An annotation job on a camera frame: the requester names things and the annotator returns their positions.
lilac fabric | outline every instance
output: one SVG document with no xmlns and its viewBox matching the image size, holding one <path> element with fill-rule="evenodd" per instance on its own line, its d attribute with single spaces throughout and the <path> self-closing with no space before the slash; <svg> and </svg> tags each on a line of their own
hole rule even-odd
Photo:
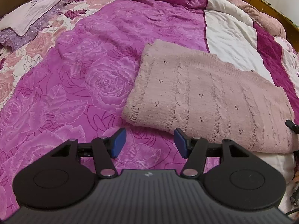
<svg viewBox="0 0 299 224">
<path fill-rule="evenodd" d="M 0 112 L 6 216 L 18 208 L 11 188 L 16 173 L 69 138 L 90 142 L 124 126 L 127 141 L 114 160 L 118 171 L 182 169 L 185 160 L 171 134 L 121 119 L 146 43 L 161 39 L 207 52 L 202 9 L 207 1 L 195 1 L 201 9 L 192 8 L 194 0 L 163 1 L 117 0 L 104 6 L 62 33 L 43 61 L 20 79 Z M 218 163 L 207 161 L 210 168 Z M 91 159 L 83 164 L 94 170 Z"/>
<path fill-rule="evenodd" d="M 258 52 L 264 61 L 264 66 L 270 72 L 274 84 L 282 87 L 289 99 L 295 114 L 295 123 L 299 123 L 299 98 L 297 98 L 294 84 L 291 82 L 288 73 L 282 65 L 283 48 L 278 44 L 273 36 L 254 23 L 258 36 Z"/>
<path fill-rule="evenodd" d="M 0 44 L 9 46 L 12 51 L 19 49 L 23 45 L 32 41 L 39 31 L 42 31 L 48 26 L 49 20 L 55 16 L 60 15 L 60 10 L 64 3 L 57 3 L 51 10 L 41 16 L 36 22 L 30 25 L 28 31 L 23 36 L 18 36 L 12 29 L 3 29 L 0 31 Z"/>
<path fill-rule="evenodd" d="M 53 16 L 62 14 L 60 10 L 63 9 L 64 4 L 71 3 L 73 1 L 79 2 L 83 0 L 61 0 L 52 9 L 35 21 L 23 36 L 18 36 L 12 29 L 1 30 L 0 45 L 9 46 L 12 51 L 15 51 L 23 45 L 29 43 L 36 37 L 39 31 L 42 31 L 48 26 L 48 22 Z"/>
</svg>

pink knitted blanket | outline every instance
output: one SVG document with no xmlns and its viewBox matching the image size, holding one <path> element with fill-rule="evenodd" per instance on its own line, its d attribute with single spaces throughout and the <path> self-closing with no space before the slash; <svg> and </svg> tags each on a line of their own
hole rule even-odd
<svg viewBox="0 0 299 224">
<path fill-rule="evenodd" d="M 214 54 L 161 40 L 145 46 L 122 117 L 170 133 L 179 127 L 211 143 L 229 137 L 250 151 L 298 150 L 285 126 L 294 112 L 281 87 Z"/>
</svg>

magenta bedspread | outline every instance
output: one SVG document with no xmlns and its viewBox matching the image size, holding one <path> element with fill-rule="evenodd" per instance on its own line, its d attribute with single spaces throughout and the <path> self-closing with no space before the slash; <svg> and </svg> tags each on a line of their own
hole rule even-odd
<svg viewBox="0 0 299 224">
<path fill-rule="evenodd" d="M 133 127 L 121 119 L 121 112 L 146 43 L 161 39 L 209 52 L 206 6 L 207 0 L 117 0 L 57 38 L 55 47 L 20 79 L 0 112 L 0 217 L 6 218 L 18 208 L 12 192 L 16 173 L 69 138 L 90 142 L 126 127 L 127 142 L 114 160 L 119 171 L 180 171 L 185 160 L 178 154 L 173 136 Z M 261 35 L 258 31 L 258 43 Z M 258 49 L 265 54 L 265 66 L 281 63 L 281 54 L 271 57 L 268 47 Z M 273 67 L 271 75 L 282 70 Z M 276 83 L 279 77 L 273 75 Z M 210 158 L 206 170 L 218 163 L 217 158 Z M 84 158 L 83 164 L 94 170 L 92 159 Z"/>
</svg>

metal pivot bolt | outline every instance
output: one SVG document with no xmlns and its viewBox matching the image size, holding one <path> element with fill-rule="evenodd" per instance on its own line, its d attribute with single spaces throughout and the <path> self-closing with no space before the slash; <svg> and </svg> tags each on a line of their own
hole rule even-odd
<svg viewBox="0 0 299 224">
<path fill-rule="evenodd" d="M 111 176 L 115 175 L 115 171 L 110 168 L 103 169 L 103 170 L 101 170 L 100 173 L 104 177 L 111 177 Z"/>
<path fill-rule="evenodd" d="M 183 171 L 183 174 L 188 177 L 194 177 L 198 174 L 198 172 L 195 169 L 188 168 Z"/>
</svg>

pink floral comforter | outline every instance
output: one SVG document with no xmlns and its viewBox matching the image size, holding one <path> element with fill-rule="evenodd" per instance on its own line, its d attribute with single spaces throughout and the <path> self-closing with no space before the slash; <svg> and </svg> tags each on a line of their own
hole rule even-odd
<svg viewBox="0 0 299 224">
<path fill-rule="evenodd" d="M 126 127 L 127 142 L 114 160 L 119 171 L 180 171 L 185 160 L 171 134 L 132 127 L 120 117 L 145 43 L 159 38 L 207 51 L 207 0 L 163 1 L 70 3 L 32 42 L 5 54 L 1 76 L 10 80 L 1 96 L 0 218 L 18 209 L 16 173 L 69 138 L 90 142 Z M 83 164 L 94 170 L 92 159 Z"/>
</svg>

